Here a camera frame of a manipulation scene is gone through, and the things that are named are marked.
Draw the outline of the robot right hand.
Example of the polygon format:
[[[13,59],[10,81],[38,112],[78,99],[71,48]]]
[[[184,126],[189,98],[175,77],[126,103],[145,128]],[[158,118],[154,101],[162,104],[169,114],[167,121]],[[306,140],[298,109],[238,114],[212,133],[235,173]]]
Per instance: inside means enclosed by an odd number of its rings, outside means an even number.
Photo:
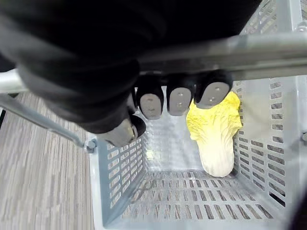
[[[239,34],[258,0],[3,0],[0,52],[61,118],[116,147],[145,124],[127,99],[149,49]]]

